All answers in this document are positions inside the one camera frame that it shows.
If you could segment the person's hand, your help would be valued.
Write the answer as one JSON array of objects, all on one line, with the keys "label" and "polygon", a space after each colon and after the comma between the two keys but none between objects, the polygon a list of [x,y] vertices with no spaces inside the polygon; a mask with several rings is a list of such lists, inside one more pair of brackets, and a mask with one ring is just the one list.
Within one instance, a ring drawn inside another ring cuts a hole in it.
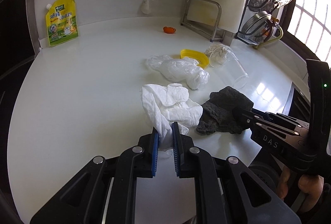
[{"label": "person's hand", "polygon": [[[287,166],[283,167],[278,186],[276,188],[276,194],[282,200],[287,196],[289,186],[288,181],[290,179],[291,172]],[[301,206],[301,211],[310,211],[318,202],[324,186],[324,178],[321,176],[306,176],[302,175],[297,183],[298,188],[307,195],[305,201]]]}]

